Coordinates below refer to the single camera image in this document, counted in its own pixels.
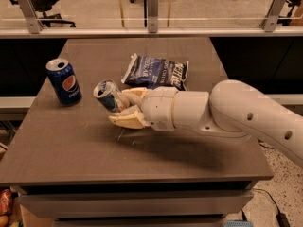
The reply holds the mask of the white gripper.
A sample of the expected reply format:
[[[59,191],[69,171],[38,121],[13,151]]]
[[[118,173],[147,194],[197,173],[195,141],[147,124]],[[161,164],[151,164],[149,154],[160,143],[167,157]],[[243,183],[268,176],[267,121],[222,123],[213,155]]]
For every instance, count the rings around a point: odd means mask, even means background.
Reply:
[[[140,130],[151,126],[155,131],[174,131],[172,106],[177,93],[178,90],[174,87],[158,87],[154,90],[135,87],[122,90],[121,95],[132,107],[111,114],[108,119],[114,125],[127,129]]]

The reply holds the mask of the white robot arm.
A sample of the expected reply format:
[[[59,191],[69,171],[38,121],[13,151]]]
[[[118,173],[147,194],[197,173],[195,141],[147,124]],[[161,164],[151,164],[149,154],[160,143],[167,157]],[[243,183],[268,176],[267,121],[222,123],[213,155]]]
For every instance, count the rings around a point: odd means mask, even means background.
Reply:
[[[173,87],[124,90],[131,106],[109,120],[128,129],[188,130],[203,137],[237,141],[251,136],[303,167],[303,118],[254,87],[224,80],[211,92]]]

